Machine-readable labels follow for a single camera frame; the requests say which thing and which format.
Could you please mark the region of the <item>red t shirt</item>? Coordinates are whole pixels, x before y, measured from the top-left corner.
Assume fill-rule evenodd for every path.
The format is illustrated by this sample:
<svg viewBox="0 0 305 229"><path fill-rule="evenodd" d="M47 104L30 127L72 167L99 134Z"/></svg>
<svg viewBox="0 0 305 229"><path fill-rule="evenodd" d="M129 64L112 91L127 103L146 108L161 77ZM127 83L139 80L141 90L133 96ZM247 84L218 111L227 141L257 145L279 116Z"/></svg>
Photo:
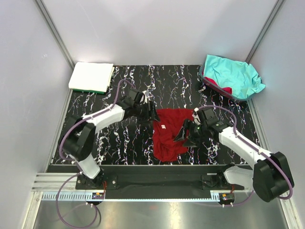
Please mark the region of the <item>red t shirt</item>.
<svg viewBox="0 0 305 229"><path fill-rule="evenodd" d="M153 154L161 162L176 161L179 154L187 152L183 141L175 142L185 119L193 120L192 109L158 109L160 121L153 122Z"/></svg>

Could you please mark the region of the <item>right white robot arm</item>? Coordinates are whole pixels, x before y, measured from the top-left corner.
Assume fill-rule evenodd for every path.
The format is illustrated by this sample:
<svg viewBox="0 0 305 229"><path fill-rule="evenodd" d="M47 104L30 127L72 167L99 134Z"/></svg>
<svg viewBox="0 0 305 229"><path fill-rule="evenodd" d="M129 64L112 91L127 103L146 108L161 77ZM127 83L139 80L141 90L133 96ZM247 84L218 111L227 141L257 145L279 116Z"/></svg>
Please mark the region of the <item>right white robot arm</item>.
<svg viewBox="0 0 305 229"><path fill-rule="evenodd" d="M237 131L236 117L233 124L221 121L213 112L214 108L213 105L195 108L193 120L184 120L174 141L182 141L184 147L198 147L205 138L217 140L244 159L250 169L228 164L205 183L222 189L231 185L249 188L265 202L275 198L290 199L295 184L286 156L258 146Z"/></svg>

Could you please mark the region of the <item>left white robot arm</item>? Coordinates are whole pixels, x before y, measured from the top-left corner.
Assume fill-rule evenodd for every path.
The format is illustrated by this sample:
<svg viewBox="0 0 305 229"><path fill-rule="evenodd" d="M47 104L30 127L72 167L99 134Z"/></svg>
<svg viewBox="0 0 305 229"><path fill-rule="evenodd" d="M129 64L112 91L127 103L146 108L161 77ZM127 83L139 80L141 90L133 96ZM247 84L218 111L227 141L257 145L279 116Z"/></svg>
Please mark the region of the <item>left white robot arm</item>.
<svg viewBox="0 0 305 229"><path fill-rule="evenodd" d="M104 172L96 164L92 149L95 135L102 129L136 117L140 123L160 121L154 102L148 98L148 91L131 89L128 95L115 98L114 102L91 115L71 116L59 140L60 151L66 153L80 169L80 174L93 189L104 184Z"/></svg>

